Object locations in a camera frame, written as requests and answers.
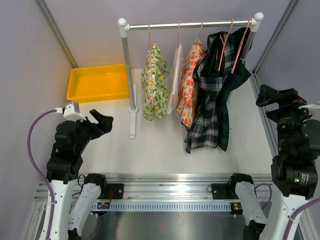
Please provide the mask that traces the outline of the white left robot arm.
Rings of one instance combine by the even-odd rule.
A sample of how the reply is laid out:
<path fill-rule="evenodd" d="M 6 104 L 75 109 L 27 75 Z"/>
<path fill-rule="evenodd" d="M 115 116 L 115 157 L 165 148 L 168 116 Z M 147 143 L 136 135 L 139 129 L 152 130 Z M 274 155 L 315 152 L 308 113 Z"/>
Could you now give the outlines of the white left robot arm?
<path fill-rule="evenodd" d="M 97 199 L 113 197 L 103 174 L 89 173 L 84 178 L 77 202 L 71 206 L 74 188 L 88 143 L 111 132 L 113 117 L 90 110 L 96 119 L 66 120 L 56 127 L 55 142 L 46 169 L 48 203 L 41 237 L 50 240 L 80 240 L 87 217 Z"/>

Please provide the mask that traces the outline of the dark green plaid skirt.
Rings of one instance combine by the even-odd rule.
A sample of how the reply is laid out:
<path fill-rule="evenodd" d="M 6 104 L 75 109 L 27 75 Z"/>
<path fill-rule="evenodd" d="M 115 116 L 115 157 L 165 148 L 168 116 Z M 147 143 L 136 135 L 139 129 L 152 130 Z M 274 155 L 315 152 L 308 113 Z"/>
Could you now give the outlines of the dark green plaid skirt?
<path fill-rule="evenodd" d="M 215 101 L 215 106 L 217 110 L 217 120 L 218 120 L 217 145 L 223 151 L 226 151 L 228 148 L 229 132 L 230 132 L 227 100 L 231 92 L 239 88 L 241 85 L 243 85 L 251 75 L 241 60 L 243 48 L 246 44 L 246 41 L 250 33 L 249 28 L 246 32 L 246 36 L 241 48 L 241 52 L 240 52 L 234 73 L 231 73 L 231 70 L 235 63 L 240 41 L 243 37 L 245 29 L 246 29 L 245 27 L 241 27 L 235 32 L 231 33 L 230 36 L 228 37 L 227 42 L 229 43 L 230 46 L 233 47 L 233 51 L 231 52 L 231 55 L 228 59 L 229 62 L 225 62 L 225 70 L 224 70 L 225 79 L 223 80 L 222 89 L 220 90 Z"/>

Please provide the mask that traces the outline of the navy white plaid skirt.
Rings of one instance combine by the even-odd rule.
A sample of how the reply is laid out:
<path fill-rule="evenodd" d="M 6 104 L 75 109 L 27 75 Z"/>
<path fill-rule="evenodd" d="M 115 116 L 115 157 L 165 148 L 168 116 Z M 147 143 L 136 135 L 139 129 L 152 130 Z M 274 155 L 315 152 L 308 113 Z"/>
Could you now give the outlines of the navy white plaid skirt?
<path fill-rule="evenodd" d="M 233 46 L 228 41 L 224 49 L 221 69 L 218 71 L 223 40 L 226 31 L 210 34 L 207 37 L 205 57 L 194 68 L 193 80 L 197 83 L 198 94 L 196 100 L 194 120 L 187 130 L 185 151 L 202 147 L 216 148 L 218 143 L 218 114 L 216 97 L 222 89 L 225 79 L 225 62 L 229 62 Z"/>

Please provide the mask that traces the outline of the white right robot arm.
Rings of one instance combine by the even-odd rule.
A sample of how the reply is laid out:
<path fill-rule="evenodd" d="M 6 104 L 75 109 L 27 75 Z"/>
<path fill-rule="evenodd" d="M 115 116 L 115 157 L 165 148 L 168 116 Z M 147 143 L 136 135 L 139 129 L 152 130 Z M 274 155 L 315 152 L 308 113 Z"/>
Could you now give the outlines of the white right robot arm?
<path fill-rule="evenodd" d="M 293 88 L 261 85 L 256 105 L 262 108 L 275 103 L 278 108 L 265 114 L 277 125 L 278 146 L 270 167 L 273 198 L 269 214 L 262 211 L 250 175 L 234 173 L 226 189 L 241 204 L 245 240 L 292 240 L 302 211 L 319 202 L 314 193 L 319 180 L 315 160 L 320 155 L 320 122 L 314 115 L 320 107 L 308 104 Z"/>

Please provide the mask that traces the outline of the orange floral skirt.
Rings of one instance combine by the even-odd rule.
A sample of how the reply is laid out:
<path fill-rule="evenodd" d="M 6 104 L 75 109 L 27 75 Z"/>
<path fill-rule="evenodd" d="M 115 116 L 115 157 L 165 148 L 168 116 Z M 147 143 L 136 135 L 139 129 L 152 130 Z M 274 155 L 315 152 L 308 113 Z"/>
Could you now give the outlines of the orange floral skirt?
<path fill-rule="evenodd" d="M 203 42 L 199 40 L 198 44 L 196 66 L 205 57 Z M 198 85 L 191 76 L 195 45 L 196 41 L 192 44 L 191 49 L 186 56 L 178 88 L 178 104 L 176 107 L 176 115 L 180 117 L 181 123 L 188 128 L 192 126 L 195 118 L 196 102 L 198 97 Z"/>

